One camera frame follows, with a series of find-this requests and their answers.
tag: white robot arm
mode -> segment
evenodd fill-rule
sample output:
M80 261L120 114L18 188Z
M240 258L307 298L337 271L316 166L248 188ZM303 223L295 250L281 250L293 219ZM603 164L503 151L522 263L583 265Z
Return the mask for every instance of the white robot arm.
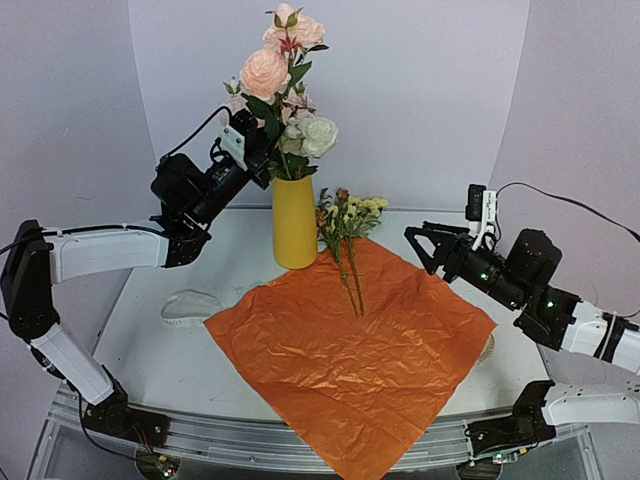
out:
M229 124L210 151L211 166L200 171L177 153L221 110ZM269 156L275 139L247 110L235 115L216 110L187 140L163 156L151 190L160 199L157 225L101 225L67 230L24 222L9 252L0 284L11 331L21 338L49 373L67 381L89 406L87 428L132 441L138 432L150 446L163 445L168 419L132 409L125 390L60 323L53 306L52 285L70 278L111 270L163 267L193 262L211 239L215 217L253 180L269 184Z
M542 231L523 230L508 256L500 256L495 251L496 216L496 192L471 185L468 228L425 222L422 227L408 227L405 237L427 273L435 275L442 267L445 281L460 277L506 308L521 311L514 325L536 343L640 374L638 324L551 287L562 253ZM640 235L625 229L640 240ZM432 255L416 237L426 237L433 244ZM511 416L474 422L467 432L474 456L482 458L504 452L505 447L517 452L551 440L555 425L574 422L640 424L640 382L620 386L532 382Z

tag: flower sprig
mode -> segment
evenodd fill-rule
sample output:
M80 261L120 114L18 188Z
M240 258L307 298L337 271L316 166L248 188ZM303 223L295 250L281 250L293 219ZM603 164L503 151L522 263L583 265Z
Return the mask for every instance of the flower sprig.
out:
M267 138L276 142L269 171L272 178L285 180L313 175L318 167L311 161L322 158L338 141L338 127L316 114L303 82L312 66L307 55L329 48L324 44L325 29L301 11L283 3L266 12L273 22L264 33L264 48L249 57L239 80L224 84L232 114L249 109Z
M369 199L354 197L349 195L348 190L342 188L336 192L335 199L333 199L331 195L327 195L327 190L325 188L320 192L320 199L316 207L318 238L331 251L333 259L340 269L342 283L347 288L351 304L357 315L358 308L349 286L349 275L342 262L342 248L346 248L358 292L360 314L364 315L364 296L356 265L355 241L357 238L368 237L371 231L380 225L380 216L389 207L389 202L378 197Z

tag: orange cloth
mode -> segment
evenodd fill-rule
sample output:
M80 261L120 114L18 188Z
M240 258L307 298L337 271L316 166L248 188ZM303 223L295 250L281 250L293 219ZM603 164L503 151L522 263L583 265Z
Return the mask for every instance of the orange cloth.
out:
M431 425L495 324L443 280L370 240L358 241L356 261L364 317L325 251L205 325L330 467L348 480L376 480ZM357 303L353 282L352 290Z

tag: pink rose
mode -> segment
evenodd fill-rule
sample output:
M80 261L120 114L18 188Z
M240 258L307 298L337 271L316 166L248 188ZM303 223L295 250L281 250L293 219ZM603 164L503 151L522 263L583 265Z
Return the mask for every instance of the pink rose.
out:
M293 108L306 108L312 111L316 109L316 104L311 100L309 95L306 93L299 94L293 88L289 90L283 102Z
M289 36L304 48L311 48L324 43L324 26L313 18L302 13L298 15L298 23L289 29Z
M287 24L289 15L294 13L293 7L286 3L280 4L276 15L280 18L282 25ZM313 18L306 15L298 14L298 23L290 28L278 28L275 25L271 25L264 36L262 37L267 50L273 50L276 52L282 51L283 42L285 45L302 46L305 48L311 48L315 45L320 45L324 42L324 26L321 23L316 22Z
M273 50L258 50L242 69L242 85L251 95L269 101L278 89L289 81L284 57Z

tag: white table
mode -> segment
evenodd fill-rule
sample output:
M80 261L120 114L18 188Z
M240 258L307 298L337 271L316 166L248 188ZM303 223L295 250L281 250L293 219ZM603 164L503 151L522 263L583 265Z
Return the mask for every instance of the white table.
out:
M425 220L464 223L462 214L443 212L387 212L383 219L371 238L419 267L405 227ZM280 420L203 326L171 327L160 314L175 292L197 290L229 308L251 288L283 275L286 270L273 259L271 225L271 210L226 209L213 224L213 240L192 265L131 273L95 352L131 402L197 415ZM512 326L517 313L460 279L451 287L498 327L494 353L471 371L441 415L510 406L527 383L548 379L536 345Z

